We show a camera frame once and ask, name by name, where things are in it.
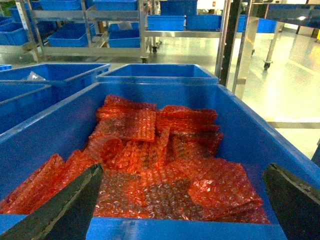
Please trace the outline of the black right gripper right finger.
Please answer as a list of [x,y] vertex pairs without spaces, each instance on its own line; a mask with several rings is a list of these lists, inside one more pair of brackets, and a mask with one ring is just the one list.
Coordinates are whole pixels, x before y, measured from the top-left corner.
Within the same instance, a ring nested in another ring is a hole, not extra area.
[[271,163],[262,174],[270,205],[288,240],[320,238],[320,191]]

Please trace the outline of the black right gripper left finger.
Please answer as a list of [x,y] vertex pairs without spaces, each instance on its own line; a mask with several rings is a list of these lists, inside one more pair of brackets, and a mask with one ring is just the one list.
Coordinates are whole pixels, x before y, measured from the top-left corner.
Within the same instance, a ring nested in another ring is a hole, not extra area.
[[103,168],[93,164],[54,197],[0,235],[2,240],[84,240]]

